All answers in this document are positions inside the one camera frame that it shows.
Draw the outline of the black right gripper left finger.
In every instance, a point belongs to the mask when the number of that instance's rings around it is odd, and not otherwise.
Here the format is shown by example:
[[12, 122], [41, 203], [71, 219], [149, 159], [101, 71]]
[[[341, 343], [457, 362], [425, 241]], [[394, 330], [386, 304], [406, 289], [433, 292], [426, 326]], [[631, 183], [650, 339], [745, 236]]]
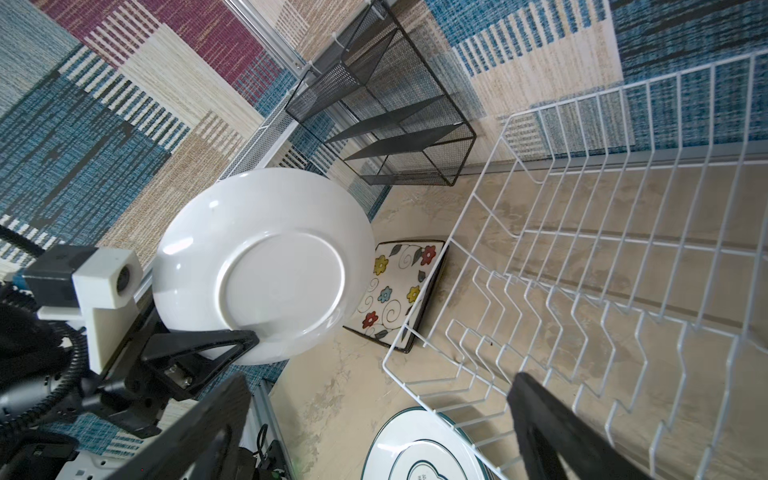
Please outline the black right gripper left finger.
[[226, 379], [111, 477], [234, 479], [250, 402], [243, 375]]

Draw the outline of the white round plate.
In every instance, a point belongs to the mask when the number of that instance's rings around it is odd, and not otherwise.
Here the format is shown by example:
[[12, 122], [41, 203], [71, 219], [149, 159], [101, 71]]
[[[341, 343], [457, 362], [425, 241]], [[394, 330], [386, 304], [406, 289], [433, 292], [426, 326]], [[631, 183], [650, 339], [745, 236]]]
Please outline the white round plate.
[[470, 438], [446, 415], [404, 409], [378, 431], [361, 479], [491, 479]]
[[274, 167], [221, 180], [171, 221], [152, 293], [172, 331], [247, 330], [243, 365], [288, 360], [331, 338], [373, 275], [371, 223], [343, 187]]

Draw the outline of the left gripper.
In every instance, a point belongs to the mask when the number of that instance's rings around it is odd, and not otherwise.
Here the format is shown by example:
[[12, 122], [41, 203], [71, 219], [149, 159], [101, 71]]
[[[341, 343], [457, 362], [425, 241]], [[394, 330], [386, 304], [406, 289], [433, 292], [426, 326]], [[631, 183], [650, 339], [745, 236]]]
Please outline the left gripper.
[[82, 382], [81, 409], [135, 437], [156, 436], [170, 400], [197, 397], [258, 344], [251, 330], [169, 332], [149, 305], [107, 370]]

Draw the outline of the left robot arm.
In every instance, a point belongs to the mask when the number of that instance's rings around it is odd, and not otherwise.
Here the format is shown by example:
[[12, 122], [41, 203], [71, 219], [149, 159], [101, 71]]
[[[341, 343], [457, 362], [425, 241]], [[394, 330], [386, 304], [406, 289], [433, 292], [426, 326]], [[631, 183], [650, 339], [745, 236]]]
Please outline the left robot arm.
[[135, 294], [143, 278], [125, 249], [42, 247], [9, 228], [31, 257], [1, 279], [1, 470], [57, 473], [75, 439], [45, 427], [92, 414], [139, 439], [161, 433], [170, 401], [190, 400], [253, 349], [247, 330], [172, 331]]

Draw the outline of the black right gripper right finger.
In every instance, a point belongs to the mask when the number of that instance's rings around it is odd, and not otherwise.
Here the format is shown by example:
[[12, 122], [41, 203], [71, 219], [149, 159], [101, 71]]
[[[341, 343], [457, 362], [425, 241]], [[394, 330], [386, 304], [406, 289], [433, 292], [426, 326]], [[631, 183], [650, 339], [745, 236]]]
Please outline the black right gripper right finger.
[[520, 454], [530, 479], [646, 479], [534, 377], [515, 375], [507, 395]]

